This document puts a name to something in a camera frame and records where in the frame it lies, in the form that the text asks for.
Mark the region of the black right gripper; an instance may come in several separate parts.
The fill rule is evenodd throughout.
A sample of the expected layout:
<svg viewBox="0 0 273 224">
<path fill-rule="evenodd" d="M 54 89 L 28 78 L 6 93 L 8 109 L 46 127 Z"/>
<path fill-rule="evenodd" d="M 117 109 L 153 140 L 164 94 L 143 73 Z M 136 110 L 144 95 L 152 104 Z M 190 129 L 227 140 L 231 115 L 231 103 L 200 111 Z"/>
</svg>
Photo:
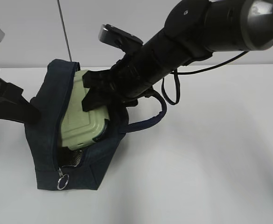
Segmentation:
<svg viewBox="0 0 273 224">
<path fill-rule="evenodd" d="M 91 71 L 83 75 L 83 85 L 90 88 L 82 100 L 84 112 L 110 105 L 119 99 L 122 103 L 133 105 L 139 98 L 154 94 L 153 83 L 147 81 L 144 71 L 138 71 L 133 56 L 124 55 L 109 70 Z"/>
</svg>

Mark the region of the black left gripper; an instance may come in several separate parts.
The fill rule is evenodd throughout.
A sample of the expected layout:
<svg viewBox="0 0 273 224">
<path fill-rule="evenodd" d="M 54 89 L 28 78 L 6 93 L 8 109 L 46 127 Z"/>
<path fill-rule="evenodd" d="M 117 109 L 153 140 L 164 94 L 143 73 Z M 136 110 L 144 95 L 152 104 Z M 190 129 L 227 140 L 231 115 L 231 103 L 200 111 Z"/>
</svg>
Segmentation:
<svg viewBox="0 0 273 224">
<path fill-rule="evenodd" d="M 0 119 L 34 124 L 40 111 L 23 96 L 23 89 L 0 78 Z"/>
</svg>

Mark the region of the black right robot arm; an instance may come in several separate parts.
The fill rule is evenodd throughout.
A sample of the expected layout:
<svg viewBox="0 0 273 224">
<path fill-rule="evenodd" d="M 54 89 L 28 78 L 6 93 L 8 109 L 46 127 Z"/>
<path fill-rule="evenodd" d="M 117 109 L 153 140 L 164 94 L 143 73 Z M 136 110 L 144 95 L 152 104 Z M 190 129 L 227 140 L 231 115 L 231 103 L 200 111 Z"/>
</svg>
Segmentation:
<svg viewBox="0 0 273 224">
<path fill-rule="evenodd" d="M 271 48 L 273 0 L 183 0 L 146 43 L 109 24 L 101 27 L 99 40 L 125 55 L 108 70 L 83 75 L 86 112 L 135 101 L 178 67 L 207 60 L 214 52 Z"/>
</svg>

